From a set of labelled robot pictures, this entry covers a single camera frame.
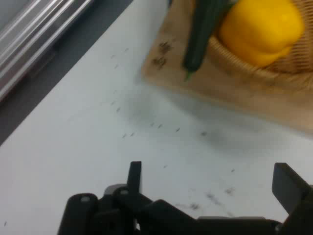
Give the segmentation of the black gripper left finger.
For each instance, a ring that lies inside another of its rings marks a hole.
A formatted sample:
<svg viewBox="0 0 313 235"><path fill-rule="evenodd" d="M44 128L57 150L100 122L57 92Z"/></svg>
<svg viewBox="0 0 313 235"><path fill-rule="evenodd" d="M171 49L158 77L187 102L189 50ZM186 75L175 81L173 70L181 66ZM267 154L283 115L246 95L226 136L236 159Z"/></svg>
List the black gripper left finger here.
<svg viewBox="0 0 313 235"><path fill-rule="evenodd" d="M141 162L131 162L127 183L101 199L91 193L70 197L60 235L189 235L196 221L164 200L139 192Z"/></svg>

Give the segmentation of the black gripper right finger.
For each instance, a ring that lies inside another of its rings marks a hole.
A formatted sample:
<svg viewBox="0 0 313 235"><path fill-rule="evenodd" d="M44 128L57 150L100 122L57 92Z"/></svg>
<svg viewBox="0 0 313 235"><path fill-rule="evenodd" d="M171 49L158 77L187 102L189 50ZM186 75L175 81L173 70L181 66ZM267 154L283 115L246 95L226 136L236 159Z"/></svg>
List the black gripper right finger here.
<svg viewBox="0 0 313 235"><path fill-rule="evenodd" d="M313 187L287 163L275 163L272 193L288 213L276 228L278 235L311 235L313 233Z"/></svg>

